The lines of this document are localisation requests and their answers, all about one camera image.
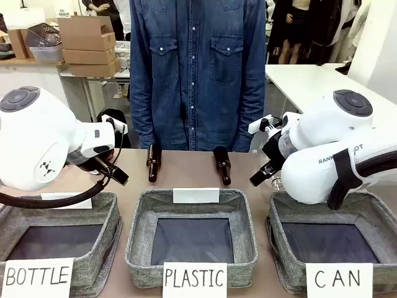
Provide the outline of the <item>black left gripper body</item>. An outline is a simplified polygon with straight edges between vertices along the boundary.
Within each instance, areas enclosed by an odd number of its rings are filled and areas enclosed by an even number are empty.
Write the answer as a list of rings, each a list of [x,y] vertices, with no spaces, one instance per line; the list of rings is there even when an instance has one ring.
[[[106,158],[103,160],[99,155],[94,157],[96,162],[96,170],[107,178],[120,179],[120,171],[118,167]]]

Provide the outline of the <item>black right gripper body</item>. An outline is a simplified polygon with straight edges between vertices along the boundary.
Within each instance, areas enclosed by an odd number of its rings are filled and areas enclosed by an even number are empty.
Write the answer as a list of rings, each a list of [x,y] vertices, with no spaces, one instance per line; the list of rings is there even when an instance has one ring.
[[[262,151],[268,157],[268,162],[261,168],[261,170],[281,170],[284,164],[284,157],[279,149],[279,138],[281,133],[276,133],[271,136],[262,147]]]

